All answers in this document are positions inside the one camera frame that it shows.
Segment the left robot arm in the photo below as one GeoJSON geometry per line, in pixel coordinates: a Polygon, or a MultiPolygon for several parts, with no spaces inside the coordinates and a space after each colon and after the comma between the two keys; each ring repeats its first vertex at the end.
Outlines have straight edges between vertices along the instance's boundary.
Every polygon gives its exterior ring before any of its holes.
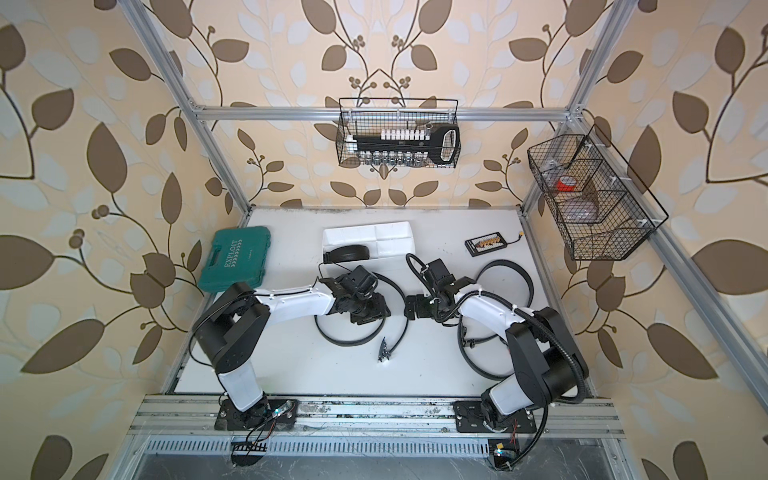
{"type": "Polygon", "coordinates": [[[266,398],[251,361],[264,331],[310,316],[347,314],[354,323],[383,321],[391,310],[378,292],[380,283],[391,282],[362,266],[293,290],[258,290],[236,282],[194,323],[192,339],[235,411],[249,414],[266,398]]]}

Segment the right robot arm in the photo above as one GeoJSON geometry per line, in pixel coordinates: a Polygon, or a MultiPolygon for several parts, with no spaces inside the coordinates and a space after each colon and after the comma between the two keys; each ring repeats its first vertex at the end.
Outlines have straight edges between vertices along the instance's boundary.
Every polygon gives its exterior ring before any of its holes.
{"type": "Polygon", "coordinates": [[[463,320],[469,318],[506,342],[512,373],[496,375],[497,383],[480,397],[487,429],[504,431],[526,410],[580,404],[587,398],[589,369],[558,311],[517,305],[482,289],[478,276],[456,278],[440,259],[425,263],[408,254],[405,261],[426,289],[424,295],[406,299],[408,319],[430,318],[441,325],[456,319],[457,338],[463,343],[463,320]]]}

